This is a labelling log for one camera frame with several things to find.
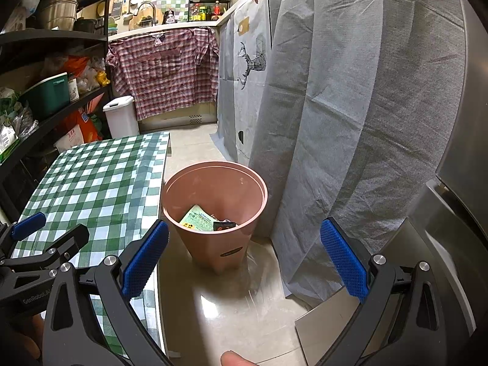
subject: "bolt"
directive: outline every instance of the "bolt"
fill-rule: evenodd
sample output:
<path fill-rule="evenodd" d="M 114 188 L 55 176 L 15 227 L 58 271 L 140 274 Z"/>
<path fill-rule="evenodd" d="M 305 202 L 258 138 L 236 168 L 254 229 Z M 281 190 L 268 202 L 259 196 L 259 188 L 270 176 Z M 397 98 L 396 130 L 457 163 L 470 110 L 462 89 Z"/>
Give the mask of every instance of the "bolt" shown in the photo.
<path fill-rule="evenodd" d="M 114 255 L 110 255 L 103 260 L 103 263 L 105 265 L 114 265 L 116 261 L 117 261 L 117 257 Z"/>
<path fill-rule="evenodd" d="M 63 263 L 61 264 L 61 267 L 59 268 L 61 271 L 66 272 L 71 268 L 70 263 Z"/>
<path fill-rule="evenodd" d="M 385 256 L 383 255 L 374 255 L 373 256 L 373 261 L 376 263 L 376 264 L 379 264 L 379 265 L 383 265 L 386 263 L 386 258 Z"/>
<path fill-rule="evenodd" d="M 419 263 L 419 267 L 422 271 L 429 271 L 430 270 L 430 265 L 426 263 L 425 261 L 421 261 Z"/>

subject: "blue gripper pad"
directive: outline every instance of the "blue gripper pad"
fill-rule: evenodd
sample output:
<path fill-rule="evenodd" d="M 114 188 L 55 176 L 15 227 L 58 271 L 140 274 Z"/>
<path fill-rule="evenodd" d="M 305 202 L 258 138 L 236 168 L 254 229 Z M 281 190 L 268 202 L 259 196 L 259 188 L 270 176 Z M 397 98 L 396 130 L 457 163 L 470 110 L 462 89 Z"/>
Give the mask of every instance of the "blue gripper pad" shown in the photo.
<path fill-rule="evenodd" d="M 357 297 L 363 303 L 368 295 L 366 270 L 340 232 L 329 220 L 322 222 L 320 240 L 337 268 L 337 272 L 346 285 L 349 294 Z"/>
<path fill-rule="evenodd" d="M 168 225 L 161 221 L 139 248 L 124 271 L 122 295 L 130 300 L 142 293 L 161 254 L 168 245 Z"/>
<path fill-rule="evenodd" d="M 46 225 L 46 216 L 42 212 L 29 216 L 14 224 L 11 237 L 14 241 L 22 241 Z"/>

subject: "black pot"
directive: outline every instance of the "black pot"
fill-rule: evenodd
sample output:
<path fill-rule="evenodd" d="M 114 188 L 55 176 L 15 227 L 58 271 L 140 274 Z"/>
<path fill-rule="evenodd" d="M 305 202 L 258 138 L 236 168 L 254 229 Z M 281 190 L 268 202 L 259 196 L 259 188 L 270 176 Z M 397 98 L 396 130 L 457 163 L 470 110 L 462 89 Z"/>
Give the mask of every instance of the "black pot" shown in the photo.
<path fill-rule="evenodd" d="M 96 24 L 97 24 L 96 19 L 80 18 L 75 22 L 75 25 L 73 26 L 73 30 L 84 31 L 86 33 L 94 33 Z"/>

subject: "white trash can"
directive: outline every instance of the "white trash can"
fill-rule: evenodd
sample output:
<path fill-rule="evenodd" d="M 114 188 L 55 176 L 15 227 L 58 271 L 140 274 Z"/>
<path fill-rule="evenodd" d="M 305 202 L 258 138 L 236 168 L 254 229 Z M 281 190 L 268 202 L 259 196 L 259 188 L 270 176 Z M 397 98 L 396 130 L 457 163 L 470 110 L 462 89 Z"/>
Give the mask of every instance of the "white trash can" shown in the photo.
<path fill-rule="evenodd" d="M 114 139 L 136 136 L 139 125 L 136 118 L 136 106 L 132 96 L 122 96 L 103 106 L 108 127 Z"/>

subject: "green checkered tablecloth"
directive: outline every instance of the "green checkered tablecloth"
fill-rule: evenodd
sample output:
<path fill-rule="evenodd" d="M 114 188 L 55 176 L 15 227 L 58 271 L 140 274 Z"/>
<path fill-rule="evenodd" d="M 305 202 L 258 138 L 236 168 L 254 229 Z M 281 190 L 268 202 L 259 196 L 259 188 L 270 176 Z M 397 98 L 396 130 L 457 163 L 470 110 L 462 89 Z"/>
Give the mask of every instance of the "green checkered tablecloth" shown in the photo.
<path fill-rule="evenodd" d="M 77 224 L 90 240 L 70 261 L 76 267 L 98 265 L 140 239 L 158 218 L 169 133 L 84 144 L 62 153 L 47 171 L 26 205 L 21 220 L 43 212 L 46 226 L 18 243 L 13 257 L 40 254 Z M 160 342 L 156 270 L 140 297 L 131 304 L 153 339 Z M 95 312 L 111 349 L 123 354 L 98 296 Z"/>

